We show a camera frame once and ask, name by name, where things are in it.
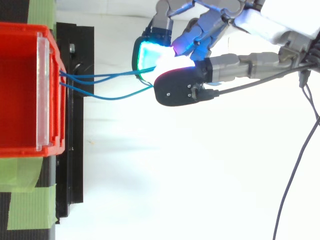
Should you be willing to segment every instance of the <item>cable connector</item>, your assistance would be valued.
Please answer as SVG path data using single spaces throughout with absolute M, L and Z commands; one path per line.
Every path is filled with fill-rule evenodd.
M 308 83 L 308 79 L 310 77 L 310 70 L 303 70 L 299 72 L 299 87 L 304 89 Z

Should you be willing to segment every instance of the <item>masking tape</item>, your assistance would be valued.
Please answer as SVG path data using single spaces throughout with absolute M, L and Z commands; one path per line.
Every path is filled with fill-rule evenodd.
M 42 157 L 0 158 L 0 193 L 32 192 L 42 163 Z
M 30 0 L 28 24 L 47 25 L 54 29 L 56 23 L 55 0 Z
M 11 194 L 7 230 L 51 229 L 56 221 L 56 185 Z

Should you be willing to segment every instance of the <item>green light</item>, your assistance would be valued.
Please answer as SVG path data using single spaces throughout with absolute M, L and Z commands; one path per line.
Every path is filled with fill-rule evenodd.
M 172 47 L 161 46 L 156 43 L 143 41 L 138 53 L 138 70 L 148 69 L 157 66 L 157 61 L 164 55 L 173 55 Z M 148 73 L 140 74 L 140 77 L 147 81 Z

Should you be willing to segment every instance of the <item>black cable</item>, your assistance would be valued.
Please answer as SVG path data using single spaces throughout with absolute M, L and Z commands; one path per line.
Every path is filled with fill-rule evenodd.
M 282 212 L 282 208 L 284 206 L 284 203 L 285 203 L 285 200 L 286 200 L 286 197 L 287 197 L 287 194 L 289 192 L 289 189 L 290 189 L 290 186 L 294 180 L 294 177 L 296 175 L 296 172 L 297 172 L 297 169 L 299 167 L 299 164 L 300 164 L 300 161 L 302 159 L 302 156 L 304 154 L 304 151 L 310 141 L 310 139 L 312 138 L 313 134 L 315 133 L 317 127 L 319 126 L 320 124 L 320 117 L 318 117 L 318 119 L 316 120 L 316 123 L 314 124 L 311 132 L 309 133 L 309 136 L 307 137 L 307 139 L 305 140 L 303 146 L 302 146 L 302 149 L 300 151 L 300 154 L 299 154 L 299 157 L 295 163 L 295 166 L 293 168 L 293 171 L 292 171 L 292 174 L 291 174 L 291 177 L 290 177 L 290 180 L 285 188 L 285 191 L 284 191 L 284 194 L 283 194 L 283 197 L 282 197 L 282 200 L 281 200 L 281 204 L 280 204 L 280 207 L 279 207 L 279 211 L 278 211 L 278 215 L 276 217 L 276 223 L 275 223 L 275 227 L 274 227 L 274 232 L 273 232 L 273 240 L 276 240 L 276 236 L 277 236 L 277 230 L 278 230 L 278 226 L 279 226 L 279 221 L 280 221 L 280 216 L 281 216 L 281 212 Z
M 310 88 L 309 88 L 309 86 L 308 86 L 307 84 L 305 85 L 305 87 L 306 87 L 306 89 L 307 89 L 307 91 L 308 91 L 308 93 L 309 93 L 309 96 L 307 95 L 307 93 L 306 93 L 306 91 L 305 91 L 304 88 L 302 88 L 302 92 L 303 92 L 304 96 L 306 97 L 306 99 L 307 99 L 307 100 L 309 101 L 309 103 L 311 104 L 311 107 L 312 107 L 312 109 L 313 109 L 313 111 L 314 111 L 315 118 L 318 119 L 319 114 L 318 114 L 318 112 L 317 112 L 317 110 L 316 110 L 315 103 L 314 103 L 314 100 L 313 100 L 313 98 L 312 98 L 312 94 L 311 94 Z
M 280 72 L 280 73 L 278 73 L 276 75 L 269 76 L 269 77 L 261 79 L 259 81 L 255 81 L 255 82 L 251 82 L 251 83 L 248 83 L 248 84 L 245 84 L 245 85 L 242 85 L 242 86 L 237 86 L 237 87 L 233 87 L 233 88 L 229 88 L 229 89 L 226 89 L 226 90 L 219 91 L 218 95 L 220 96 L 220 95 L 223 95 L 223 94 L 229 94 L 229 93 L 237 92 L 237 91 L 240 91 L 240 90 L 248 89 L 248 88 L 251 88 L 251 87 L 255 87 L 255 86 L 258 86 L 260 84 L 264 84 L 264 83 L 270 82 L 270 81 L 275 80 L 275 79 L 283 78 L 284 76 L 286 76 L 288 74 L 292 74 L 292 73 L 295 73 L 295 72 L 300 72 L 300 71 L 307 70 L 307 69 L 312 69 L 312 68 L 315 68 L 315 67 L 317 67 L 317 65 L 315 63 L 309 63 L 309 64 L 304 65 L 304 66 L 299 66 L 299 67 L 296 67 L 296 68 L 293 68 L 293 69 L 290 69 L 290 70 L 287 70 L 287 71 Z

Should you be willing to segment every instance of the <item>blue wire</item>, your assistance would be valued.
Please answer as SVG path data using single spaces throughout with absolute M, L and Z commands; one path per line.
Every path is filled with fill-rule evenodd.
M 74 86 L 70 86 L 70 85 L 64 84 L 64 83 L 62 83 L 62 82 L 60 82 L 60 84 L 61 84 L 62 86 L 64 86 L 64 87 L 66 87 L 66 88 L 72 89 L 72 90 L 74 90 L 74 91 L 77 91 L 77 92 L 79 92 L 79 93 L 85 94 L 85 95 L 87 95 L 87 96 L 94 97 L 94 98 L 96 98 L 96 99 L 107 100 L 107 101 L 116 101 L 116 100 L 126 99 L 126 98 L 132 97 L 132 96 L 134 96 L 134 95 L 140 94 L 140 93 L 142 93 L 142 92 L 144 92 L 144 91 L 146 91 L 146 90 L 148 90 L 148 89 L 151 89 L 151 88 L 153 87 L 153 86 L 148 86 L 148 87 L 146 87 L 146 88 L 144 88 L 144 89 L 141 89 L 141 90 L 139 90 L 139 91 L 136 91 L 136 92 L 134 92 L 134 93 L 131 93 L 131 94 L 125 95 L 125 96 L 120 96 L 120 97 L 103 97 L 103 96 L 94 95 L 94 94 L 92 94 L 92 93 L 90 93 L 90 92 L 84 91 L 84 90 L 79 89 L 79 88 L 74 87 Z
M 122 73 L 111 73 L 111 74 L 100 74 L 100 75 L 70 75 L 63 71 L 60 71 L 60 73 L 66 76 L 77 77 L 78 79 L 90 79 L 90 78 L 100 78 L 100 77 L 114 77 L 114 76 L 118 77 L 118 76 L 146 74 L 146 73 L 152 72 L 153 70 L 155 70 L 155 68 L 156 67 L 150 67 L 147 69 L 136 70 L 136 71 L 127 71 Z
M 63 71 L 60 71 L 60 75 L 62 77 L 68 77 L 71 80 L 75 81 L 76 83 L 79 84 L 83 84 L 83 85 L 95 85 L 95 84 L 99 84 L 99 83 L 103 83 L 105 81 L 117 78 L 119 76 L 129 76 L 129 75 L 137 75 L 137 74 L 143 74 L 143 73 L 149 73 L 152 72 L 155 69 L 155 67 L 151 67 L 151 68 L 147 68 L 147 69 L 143 69 L 143 70 L 139 70 L 139 71 L 128 71 L 128 72 L 123 72 L 123 73 L 113 73 L 113 74 L 103 74 L 103 75 L 71 75 L 71 74 L 67 74 Z M 109 76 L 107 78 L 98 80 L 98 81 L 82 81 L 79 79 L 84 79 L 84 78 L 95 78 L 95 77 L 106 77 Z M 143 83 L 146 86 L 152 86 L 151 83 L 147 82 L 148 85 L 146 83 Z
M 152 84 L 148 81 L 145 81 L 145 80 L 141 80 L 139 79 L 140 83 L 142 83 L 143 85 L 146 85 L 146 86 L 152 86 Z

